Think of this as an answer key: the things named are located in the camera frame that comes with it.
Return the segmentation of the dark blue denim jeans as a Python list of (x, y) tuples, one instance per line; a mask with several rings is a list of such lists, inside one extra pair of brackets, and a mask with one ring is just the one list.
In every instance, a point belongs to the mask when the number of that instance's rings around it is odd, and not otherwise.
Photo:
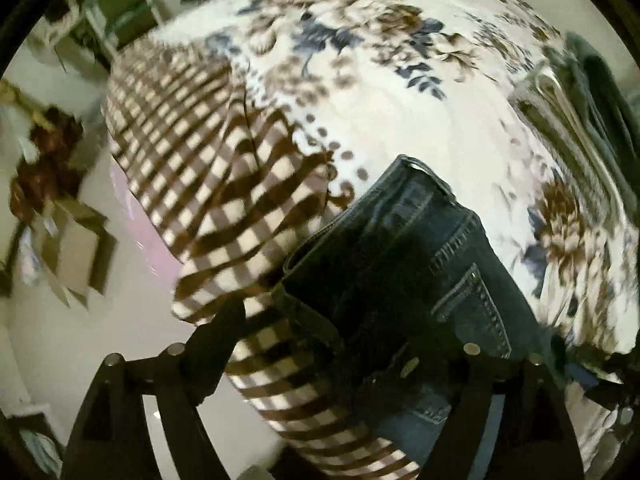
[(400, 156), (286, 260), (273, 300), (354, 419), (420, 468), (451, 411), (421, 352), (564, 358), (491, 249), (477, 214)]

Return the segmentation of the cardboard box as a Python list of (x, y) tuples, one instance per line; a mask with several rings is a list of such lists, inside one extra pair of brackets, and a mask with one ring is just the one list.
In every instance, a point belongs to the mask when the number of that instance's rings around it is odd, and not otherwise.
[(107, 216), (73, 197), (48, 200), (35, 218), (35, 251), (50, 289), (67, 307), (103, 295), (117, 246)]

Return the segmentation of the stack of folded clothes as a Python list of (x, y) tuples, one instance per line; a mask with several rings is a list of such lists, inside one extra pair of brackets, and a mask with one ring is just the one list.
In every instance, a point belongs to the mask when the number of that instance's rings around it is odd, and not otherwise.
[(608, 63), (582, 36), (542, 49), (509, 96), (564, 174), (587, 218), (639, 224), (639, 121)]

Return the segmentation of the floral and checked bed blanket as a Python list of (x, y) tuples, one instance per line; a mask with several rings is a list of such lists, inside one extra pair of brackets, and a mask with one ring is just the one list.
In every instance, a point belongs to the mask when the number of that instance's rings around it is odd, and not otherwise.
[(583, 479), (638, 477), (639, 225), (591, 222), (509, 103), (567, 34), (523, 0), (208, 0), (115, 61), (112, 157), (180, 264), (172, 312), (202, 325), (242, 301), (227, 377), (327, 477), (421, 479), (341, 406), (272, 293), (400, 156), (477, 214), (555, 336)]

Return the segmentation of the green white shelf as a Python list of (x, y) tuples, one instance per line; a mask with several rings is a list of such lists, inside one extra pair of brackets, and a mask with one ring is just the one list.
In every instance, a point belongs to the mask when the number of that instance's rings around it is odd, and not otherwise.
[(35, 24), (32, 36), (53, 52), (72, 40), (109, 70), (120, 50), (163, 21), (158, 0), (61, 0)]

